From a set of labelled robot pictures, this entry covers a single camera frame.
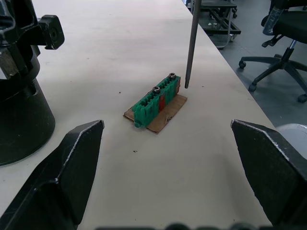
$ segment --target terminal block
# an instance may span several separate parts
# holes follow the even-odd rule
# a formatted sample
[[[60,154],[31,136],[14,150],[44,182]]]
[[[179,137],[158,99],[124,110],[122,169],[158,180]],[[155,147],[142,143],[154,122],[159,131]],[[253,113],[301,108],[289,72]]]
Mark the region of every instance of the terminal block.
[[[137,128],[147,127],[179,92],[179,88],[180,77],[170,73],[167,78],[154,86],[152,91],[132,107],[134,125]]]

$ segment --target black office chair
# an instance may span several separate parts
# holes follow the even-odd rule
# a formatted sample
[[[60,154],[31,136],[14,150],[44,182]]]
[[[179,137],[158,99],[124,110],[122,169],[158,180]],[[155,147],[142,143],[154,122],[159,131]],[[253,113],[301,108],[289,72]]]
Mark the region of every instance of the black office chair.
[[[239,67],[244,69],[245,61],[256,61],[271,64],[271,66],[260,74],[249,86],[248,91],[254,92],[257,83],[269,74],[278,69],[286,70],[302,87],[305,94],[298,97],[300,103],[307,101],[307,83],[304,81],[297,69],[307,71],[307,66],[296,61],[289,60],[293,53],[296,42],[307,44],[307,12],[288,11],[290,7],[305,6],[306,0],[272,0],[270,15],[266,16],[261,25],[264,26],[265,35],[274,35],[274,38],[262,44],[263,47],[274,46],[282,37],[286,36],[293,39],[291,45],[286,49],[283,56],[275,55],[274,57],[242,57]]]

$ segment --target table surface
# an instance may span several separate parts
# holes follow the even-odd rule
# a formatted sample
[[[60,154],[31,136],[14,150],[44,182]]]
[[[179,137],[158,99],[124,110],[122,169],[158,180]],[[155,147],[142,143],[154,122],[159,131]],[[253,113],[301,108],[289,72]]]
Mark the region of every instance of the table surface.
[[[0,167],[0,215],[33,169],[74,127],[103,119],[95,181],[79,230],[99,226],[269,224],[230,128],[272,124],[199,27],[187,102],[158,135],[123,113],[154,85],[186,71],[192,15],[181,0],[34,0],[60,18],[65,43],[41,48],[37,77],[56,119],[50,141]]]

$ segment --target gray floor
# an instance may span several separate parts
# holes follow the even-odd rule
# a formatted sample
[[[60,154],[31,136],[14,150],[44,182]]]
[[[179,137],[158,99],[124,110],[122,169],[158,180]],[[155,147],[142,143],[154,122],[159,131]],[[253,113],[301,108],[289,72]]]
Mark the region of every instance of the gray floor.
[[[275,46],[263,48],[261,44],[271,39],[271,37],[262,33],[261,20],[268,14],[271,1],[235,0],[234,3],[238,5],[238,16],[234,19],[234,23],[242,33],[220,52],[245,87],[248,88],[252,81],[267,69],[268,65],[247,62],[245,69],[241,70],[238,68],[241,57],[282,55],[292,40],[284,37]],[[212,36],[210,38],[216,44],[221,40],[221,36]],[[291,60],[307,65],[306,54],[307,45],[297,43]],[[300,73],[307,80],[307,72]],[[251,95],[277,127],[289,123],[307,125],[307,103],[301,104],[297,102],[297,97],[303,93],[304,91],[290,75],[284,70],[278,70],[259,82],[257,90]]]

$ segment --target chair wheel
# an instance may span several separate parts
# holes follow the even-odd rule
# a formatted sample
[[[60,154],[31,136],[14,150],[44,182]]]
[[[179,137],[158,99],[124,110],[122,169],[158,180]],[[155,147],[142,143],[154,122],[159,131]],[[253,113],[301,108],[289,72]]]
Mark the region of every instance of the chair wheel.
[[[282,58],[283,56],[279,55],[279,54],[275,54],[274,58]]]
[[[305,103],[305,102],[307,102],[307,95],[306,95],[306,94],[300,95],[300,96],[298,97],[297,101],[300,102],[300,103]]]
[[[254,83],[252,83],[252,84],[249,86],[248,91],[254,92],[256,89],[257,89],[257,85],[255,85]]]
[[[246,62],[244,62],[244,61],[239,61],[239,67],[240,67],[240,69],[244,69],[245,66],[246,66]]]

